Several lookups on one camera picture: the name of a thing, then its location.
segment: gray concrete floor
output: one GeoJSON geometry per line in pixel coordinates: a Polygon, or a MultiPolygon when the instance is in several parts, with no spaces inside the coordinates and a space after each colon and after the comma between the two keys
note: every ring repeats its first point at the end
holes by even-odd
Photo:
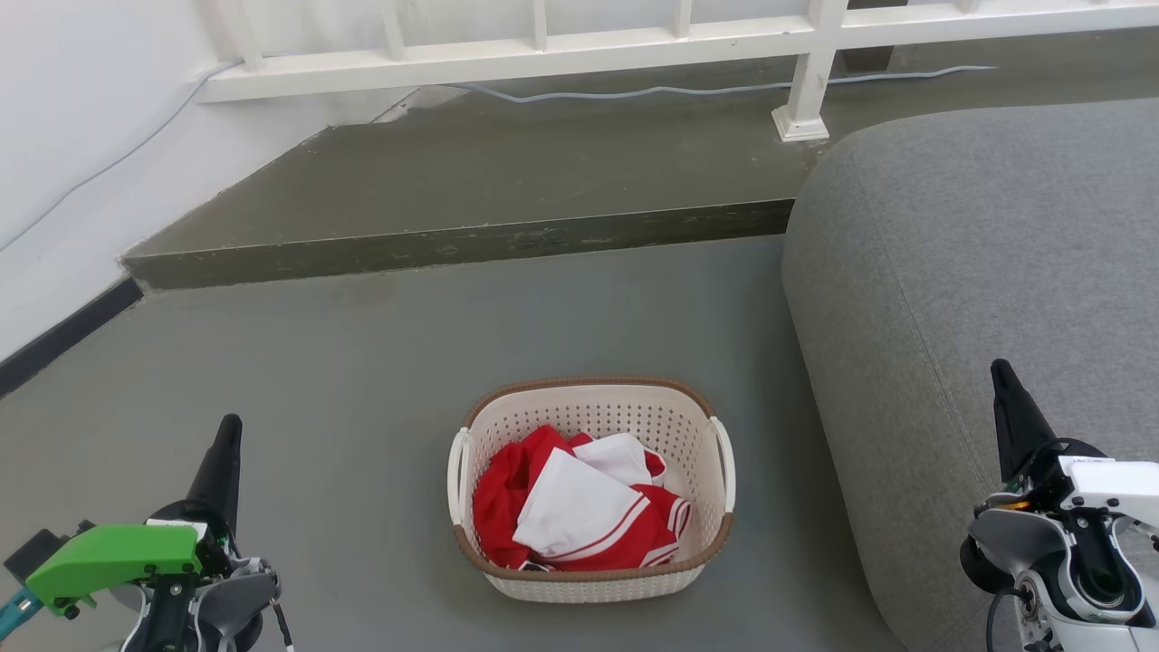
{"type": "MultiPolygon", "coordinates": [[[[913,115],[1159,95],[1159,29],[897,47],[890,72],[998,69],[830,87],[832,140],[781,142],[786,90],[512,104],[468,94],[308,140],[130,254],[437,230],[795,197],[841,137],[913,115]]],[[[789,81],[795,58],[490,82],[516,95],[789,81]]],[[[844,75],[836,69],[834,76],[844,75]]]]}
{"type": "MultiPolygon", "coordinates": [[[[234,411],[240,544],[280,570],[304,652],[899,650],[861,574],[780,257],[766,236],[150,296],[0,402],[0,550],[182,497],[234,411]],[[679,379],[729,426],[735,527],[685,592],[522,603],[458,551],[443,483],[467,410],[571,374],[679,379]]],[[[41,615],[6,652],[123,636],[133,615],[97,599],[72,623],[41,615]]],[[[271,629],[258,650],[280,649],[271,629]]]]}

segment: laundry basket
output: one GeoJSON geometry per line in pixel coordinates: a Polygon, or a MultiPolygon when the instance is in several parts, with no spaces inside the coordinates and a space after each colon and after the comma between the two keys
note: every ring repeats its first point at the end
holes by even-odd
{"type": "Polygon", "coordinates": [[[724,425],[691,388],[655,379],[563,379],[515,386],[483,400],[451,446],[446,498],[459,548],[504,594],[532,602],[619,602],[676,593],[724,545],[732,523],[736,464],[724,425]],[[668,462],[664,486],[692,504],[680,554],[670,564],[593,572],[512,571],[488,562],[472,521],[472,497],[491,456],[549,424],[566,438],[632,433],[668,462]]]}

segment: gray fabric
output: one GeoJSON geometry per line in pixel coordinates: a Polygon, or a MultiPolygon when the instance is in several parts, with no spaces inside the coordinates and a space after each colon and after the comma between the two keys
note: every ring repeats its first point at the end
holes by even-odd
{"type": "Polygon", "coordinates": [[[883,124],[802,189],[785,291],[866,577],[910,650],[984,649],[990,596],[957,551],[999,483],[993,359],[1059,437],[1159,460],[1157,206],[1156,100],[883,124]]]}

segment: white railing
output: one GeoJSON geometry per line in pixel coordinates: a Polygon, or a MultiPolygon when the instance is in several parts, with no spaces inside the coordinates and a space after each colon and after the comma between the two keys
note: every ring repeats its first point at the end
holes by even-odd
{"type": "Polygon", "coordinates": [[[828,138],[821,103],[838,50],[1159,24],[1159,0],[956,0],[876,9],[810,0],[808,15],[713,23],[692,23],[693,0],[672,0],[665,28],[551,35],[545,0],[531,0],[533,34],[525,39],[408,46],[395,0],[380,0],[385,49],[270,58],[242,0],[217,1],[245,64],[211,78],[202,102],[795,54],[788,103],[773,111],[785,140],[828,138]]]}

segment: railing post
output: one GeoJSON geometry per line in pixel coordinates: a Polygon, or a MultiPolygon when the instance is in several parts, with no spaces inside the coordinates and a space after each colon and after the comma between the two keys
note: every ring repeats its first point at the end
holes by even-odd
{"type": "Polygon", "coordinates": [[[677,38],[687,38],[690,24],[692,24],[692,0],[677,0],[672,35],[677,38]]]}
{"type": "Polygon", "coordinates": [[[837,54],[841,19],[848,0],[810,0],[809,22],[814,42],[808,53],[797,56],[789,101],[773,111],[773,123],[781,140],[821,140],[829,130],[821,119],[821,102],[829,86],[829,73],[837,54]]]}
{"type": "Polygon", "coordinates": [[[399,8],[394,0],[381,0],[382,27],[386,29],[386,56],[395,61],[407,60],[407,42],[402,38],[402,25],[399,23],[399,8]]]}
{"type": "Polygon", "coordinates": [[[218,0],[218,12],[221,14],[226,31],[229,32],[233,46],[246,61],[246,67],[261,68],[264,65],[262,45],[257,42],[257,34],[249,23],[249,16],[246,15],[246,7],[241,0],[218,0]]]}
{"type": "Polygon", "coordinates": [[[547,51],[547,0],[531,0],[531,17],[535,29],[535,50],[547,51]]]}

